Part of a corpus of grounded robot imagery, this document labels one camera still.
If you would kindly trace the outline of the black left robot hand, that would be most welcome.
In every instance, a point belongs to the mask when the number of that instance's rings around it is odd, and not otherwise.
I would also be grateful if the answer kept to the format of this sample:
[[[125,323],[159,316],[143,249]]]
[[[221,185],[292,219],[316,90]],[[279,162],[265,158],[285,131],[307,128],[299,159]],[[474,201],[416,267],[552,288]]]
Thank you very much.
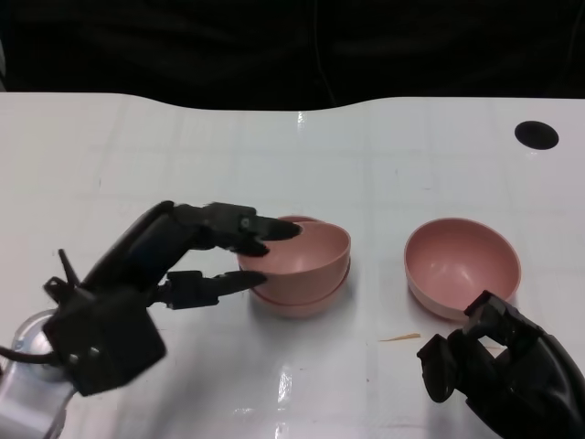
[[[148,305],[172,309],[217,305],[220,297],[246,291],[267,280],[255,271],[205,277],[200,271],[174,271],[190,251],[220,248],[260,258],[269,241],[300,235],[299,225],[262,217],[251,207],[211,203],[203,207],[163,201],[146,211],[100,258],[82,282],[93,293],[128,287]]]

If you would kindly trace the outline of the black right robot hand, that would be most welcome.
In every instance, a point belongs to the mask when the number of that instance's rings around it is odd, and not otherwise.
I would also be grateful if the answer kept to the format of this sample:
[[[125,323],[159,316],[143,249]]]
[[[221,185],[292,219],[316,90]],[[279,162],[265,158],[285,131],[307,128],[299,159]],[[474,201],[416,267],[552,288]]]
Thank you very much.
[[[581,438],[584,376],[558,340],[514,306],[484,291],[467,323],[418,352],[434,402],[462,393],[502,438]]]

